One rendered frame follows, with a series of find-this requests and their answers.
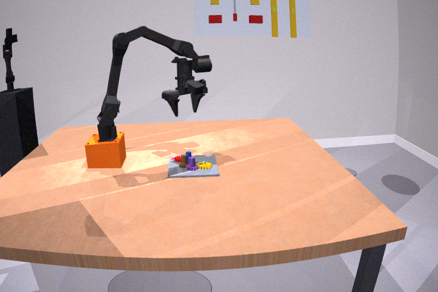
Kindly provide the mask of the yellow gear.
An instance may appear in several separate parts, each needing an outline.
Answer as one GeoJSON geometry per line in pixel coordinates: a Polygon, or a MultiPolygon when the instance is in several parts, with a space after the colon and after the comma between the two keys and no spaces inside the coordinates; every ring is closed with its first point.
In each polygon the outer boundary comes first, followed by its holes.
{"type": "Polygon", "coordinates": [[[200,169],[207,169],[207,168],[209,169],[212,167],[212,163],[209,162],[205,162],[205,164],[203,164],[203,162],[199,162],[196,165],[198,165],[198,168],[200,169]]]}

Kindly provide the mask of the brown gear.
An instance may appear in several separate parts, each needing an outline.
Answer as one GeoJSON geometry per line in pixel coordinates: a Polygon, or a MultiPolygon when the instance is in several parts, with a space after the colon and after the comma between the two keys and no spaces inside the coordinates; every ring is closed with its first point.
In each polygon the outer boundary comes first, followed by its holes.
{"type": "Polygon", "coordinates": [[[188,165],[189,165],[189,162],[187,160],[187,154],[183,154],[182,155],[182,162],[179,163],[179,167],[180,168],[186,168],[186,166],[188,166],[188,165]]]}

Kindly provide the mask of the purple gear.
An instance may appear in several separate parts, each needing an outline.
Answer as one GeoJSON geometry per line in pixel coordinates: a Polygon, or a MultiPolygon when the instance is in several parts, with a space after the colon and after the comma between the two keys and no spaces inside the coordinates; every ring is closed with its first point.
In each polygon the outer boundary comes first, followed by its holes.
{"type": "Polygon", "coordinates": [[[194,157],[189,157],[189,165],[186,166],[186,170],[197,170],[198,169],[198,165],[195,164],[195,158],[194,157]]]}

